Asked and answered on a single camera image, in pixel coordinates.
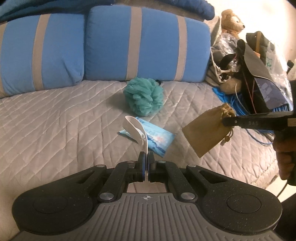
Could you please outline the person's right hand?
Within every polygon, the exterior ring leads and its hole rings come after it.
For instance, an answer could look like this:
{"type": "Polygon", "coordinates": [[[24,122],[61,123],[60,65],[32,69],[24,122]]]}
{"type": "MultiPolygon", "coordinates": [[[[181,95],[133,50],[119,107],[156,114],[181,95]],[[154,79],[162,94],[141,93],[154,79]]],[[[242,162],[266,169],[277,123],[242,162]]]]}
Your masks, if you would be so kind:
{"type": "Polygon", "coordinates": [[[273,149],[276,152],[280,178],[288,180],[295,166],[292,161],[292,153],[295,152],[295,137],[280,138],[276,136],[273,141],[273,149]]]}

